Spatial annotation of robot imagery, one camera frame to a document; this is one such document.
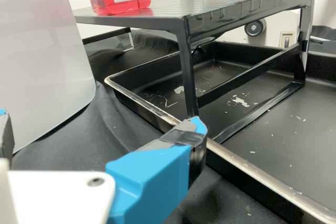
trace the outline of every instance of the black tray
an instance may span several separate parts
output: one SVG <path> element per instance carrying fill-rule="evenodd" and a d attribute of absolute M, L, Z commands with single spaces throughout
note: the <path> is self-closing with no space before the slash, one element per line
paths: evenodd
<path fill-rule="evenodd" d="M 277 48 L 222 42 L 204 45 L 193 53 L 196 92 L 205 92 L 277 52 Z M 279 199 L 270 201 L 269 197 L 260 199 L 264 193 L 253 196 L 266 206 L 272 204 L 268 207 L 274 211 L 279 204 L 292 206 L 288 212 L 278 212 L 290 222 L 301 223 L 302 212 L 289 213 L 299 206 L 298 209 L 315 218 L 334 223 L 336 118 L 331 115 L 336 114 L 336 86 L 330 81 L 336 81 L 336 57 L 310 55 L 308 75 L 323 80 L 308 78 L 304 88 L 258 115 L 235 135 L 223 134 L 223 129 L 253 115 L 265 101 L 277 96 L 281 88 L 293 83 L 293 61 L 294 57 L 282 58 L 272 71 L 200 109 L 209 136 L 215 140 L 208 140 L 207 163 L 246 191 L 244 181 L 249 180 L 224 169 L 226 163 L 276 192 L 286 203 Z M 175 92 L 182 86 L 178 53 L 109 76 L 106 83 L 114 88 L 122 103 L 162 131 L 187 117 L 184 95 Z M 247 104 L 233 101 L 237 98 Z M 248 192 L 257 191 L 260 192 L 253 188 Z"/>
<path fill-rule="evenodd" d="M 193 53 L 196 94 L 202 95 L 278 52 L 277 48 L 219 42 L 198 48 Z M 290 57 L 283 59 L 277 69 L 293 70 L 293 61 Z M 228 136 L 223 134 L 223 129 L 251 115 L 292 79 L 293 75 L 288 72 L 268 72 L 202 107 L 200 116 L 208 126 L 209 137 L 218 142 L 226 140 Z M 180 92 L 183 81 L 179 53 L 119 72 L 107 77 L 106 82 L 115 88 L 123 103 L 162 131 L 187 118 L 184 93 Z"/>

